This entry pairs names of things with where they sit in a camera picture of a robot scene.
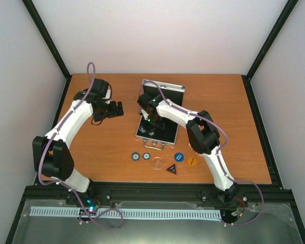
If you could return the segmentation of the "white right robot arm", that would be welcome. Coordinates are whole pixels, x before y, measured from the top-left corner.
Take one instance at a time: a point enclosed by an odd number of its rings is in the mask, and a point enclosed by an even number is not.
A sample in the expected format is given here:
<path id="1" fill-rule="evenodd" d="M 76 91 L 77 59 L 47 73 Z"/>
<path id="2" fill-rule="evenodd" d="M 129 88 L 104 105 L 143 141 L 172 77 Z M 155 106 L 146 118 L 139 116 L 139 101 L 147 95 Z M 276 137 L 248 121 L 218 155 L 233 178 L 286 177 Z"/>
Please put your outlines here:
<path id="1" fill-rule="evenodd" d="M 141 126 L 147 132 L 162 132 L 170 120 L 186 129 L 189 145 L 206 161 L 218 190 L 219 197 L 232 199 L 238 192 L 221 152 L 219 128 L 205 110 L 201 112 L 185 109 L 163 95 L 154 98 L 147 93 L 139 96 L 137 103 L 143 121 Z"/>

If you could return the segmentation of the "aluminium poker case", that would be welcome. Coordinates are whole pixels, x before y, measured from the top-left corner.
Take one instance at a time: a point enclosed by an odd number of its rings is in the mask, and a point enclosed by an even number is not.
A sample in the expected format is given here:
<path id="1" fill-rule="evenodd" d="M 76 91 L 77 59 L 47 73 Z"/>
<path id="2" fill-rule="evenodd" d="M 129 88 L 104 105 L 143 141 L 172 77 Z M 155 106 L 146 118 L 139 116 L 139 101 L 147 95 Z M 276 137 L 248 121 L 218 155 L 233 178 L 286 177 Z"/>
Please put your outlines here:
<path id="1" fill-rule="evenodd" d="M 140 93 L 148 95 L 154 99 L 160 92 L 165 98 L 170 99 L 176 105 L 181 106 L 186 87 L 184 85 L 165 83 L 144 79 Z M 174 146 L 177 137 L 178 124 L 167 119 L 161 118 L 157 125 L 151 123 L 151 119 L 143 111 L 138 108 L 138 113 L 141 116 L 136 132 L 136 138 L 143 140 L 143 144 L 147 148 L 162 150 L 165 145 Z"/>

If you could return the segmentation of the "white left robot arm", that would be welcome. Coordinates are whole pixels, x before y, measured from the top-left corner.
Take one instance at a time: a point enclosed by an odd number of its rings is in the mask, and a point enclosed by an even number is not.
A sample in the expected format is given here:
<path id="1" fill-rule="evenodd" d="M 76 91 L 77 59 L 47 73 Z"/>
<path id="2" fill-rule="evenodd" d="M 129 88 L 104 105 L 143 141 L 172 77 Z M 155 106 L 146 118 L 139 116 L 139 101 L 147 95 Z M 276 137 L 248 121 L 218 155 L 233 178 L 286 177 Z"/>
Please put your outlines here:
<path id="1" fill-rule="evenodd" d="M 74 96 L 70 108 L 53 129 L 43 137 L 34 138 L 34 168 L 40 182 L 44 176 L 49 177 L 52 183 L 67 186 L 69 191 L 77 191 L 77 197 L 83 204 L 94 202 L 94 183 L 76 170 L 70 146 L 89 118 L 91 124 L 97 126 L 107 118 L 124 114 L 122 103 L 111 98 L 112 86 L 103 79 L 94 79 L 90 88 Z"/>

